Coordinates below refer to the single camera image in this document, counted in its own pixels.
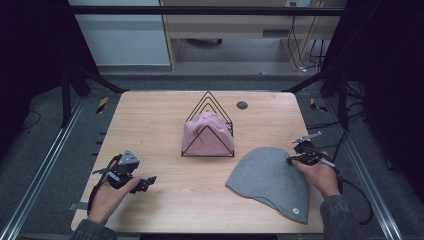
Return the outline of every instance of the gray sleeve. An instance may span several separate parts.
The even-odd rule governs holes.
[[[116,232],[113,230],[88,221],[84,219],[80,222],[77,229],[75,229],[74,233],[70,240],[84,240],[84,239],[92,239],[92,240],[116,240]]]
[[[324,222],[324,239],[366,239],[342,196],[326,198],[320,211]]]

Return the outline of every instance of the black wire file holder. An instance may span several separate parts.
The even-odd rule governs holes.
[[[188,116],[186,122],[189,122],[191,120],[193,120],[193,118],[195,116],[197,116],[198,114],[202,113],[202,112],[207,112],[212,110],[213,112],[215,112],[216,114],[220,115],[222,118],[224,118],[225,120],[225,124],[227,126],[228,131],[231,134],[231,137],[234,138],[234,128],[233,128],[233,122],[231,121],[230,117],[228,116],[228,114],[225,112],[224,108],[221,106],[221,104],[219,104],[218,100],[216,100],[216,98],[212,95],[212,93],[210,91],[207,91],[203,97],[200,99],[200,101],[197,103],[196,107],[194,107],[193,111],[191,112],[191,114]],[[215,136],[216,138],[222,143],[222,145],[228,150],[227,154],[219,154],[219,155],[196,155],[196,154],[190,154],[187,153],[190,149],[190,147],[193,145],[193,143],[196,142],[196,140],[201,136],[201,134],[206,130],[209,129]],[[196,135],[196,137],[193,139],[193,141],[191,141],[191,143],[188,145],[188,147],[184,150],[181,151],[181,156],[182,157],[234,157],[234,150],[231,150],[225,143],[224,141],[222,141],[222,139],[218,136],[218,134],[215,133],[215,131],[212,130],[212,128],[210,128],[209,126],[205,126],[202,128],[202,130]]]

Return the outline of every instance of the hand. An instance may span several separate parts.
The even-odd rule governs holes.
[[[321,192],[323,198],[340,195],[336,173],[327,164],[318,162],[308,166],[299,161],[293,161],[293,165]]]
[[[108,182],[103,183],[93,199],[90,214],[87,219],[105,225],[124,197],[134,189],[139,182],[140,178],[134,177],[120,189],[113,188]]]

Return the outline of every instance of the wooden tabletop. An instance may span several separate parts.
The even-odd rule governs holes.
[[[308,224],[240,197],[225,186],[239,162],[258,147],[295,154],[292,140],[307,134],[295,96],[281,92],[212,92],[234,125],[235,157],[181,157],[183,126],[205,92],[126,92],[93,170],[129,149],[141,159],[133,175],[157,176],[147,192],[128,194],[107,227],[144,233],[322,232],[322,197],[310,187]],[[239,101],[248,104],[241,110]],[[91,175],[81,202],[88,202],[100,174]],[[87,217],[77,210],[72,229]]]

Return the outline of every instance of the small round object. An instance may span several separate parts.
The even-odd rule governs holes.
[[[237,103],[237,107],[242,110],[246,109],[248,106],[249,105],[247,104],[247,102],[244,102],[244,101],[240,101]]]

